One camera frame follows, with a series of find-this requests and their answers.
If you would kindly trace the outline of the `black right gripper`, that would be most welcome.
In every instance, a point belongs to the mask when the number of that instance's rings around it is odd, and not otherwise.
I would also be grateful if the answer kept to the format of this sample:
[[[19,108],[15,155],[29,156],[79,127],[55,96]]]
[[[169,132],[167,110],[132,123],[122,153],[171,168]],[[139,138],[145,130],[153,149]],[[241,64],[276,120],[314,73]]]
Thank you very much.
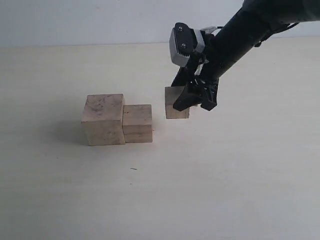
[[[287,30],[289,24],[277,20],[267,22],[257,10],[243,5],[224,25],[200,29],[203,31],[205,48],[202,53],[194,53],[185,67],[179,66],[173,85],[185,85],[173,103],[177,111],[192,106],[211,111],[217,103],[219,78],[230,69],[250,49],[258,47],[271,35]],[[197,85],[189,83],[195,79],[198,66],[202,65]]]

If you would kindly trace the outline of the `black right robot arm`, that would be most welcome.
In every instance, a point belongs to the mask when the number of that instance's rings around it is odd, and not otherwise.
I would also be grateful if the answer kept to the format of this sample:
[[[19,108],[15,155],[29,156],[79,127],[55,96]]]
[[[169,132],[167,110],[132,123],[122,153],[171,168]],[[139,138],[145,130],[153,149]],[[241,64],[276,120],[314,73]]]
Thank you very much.
[[[245,0],[223,26],[190,28],[177,22],[169,39],[170,58],[179,66],[172,82],[183,87],[173,103],[177,111],[217,106],[219,78],[252,48],[299,23],[320,19],[318,0]]]

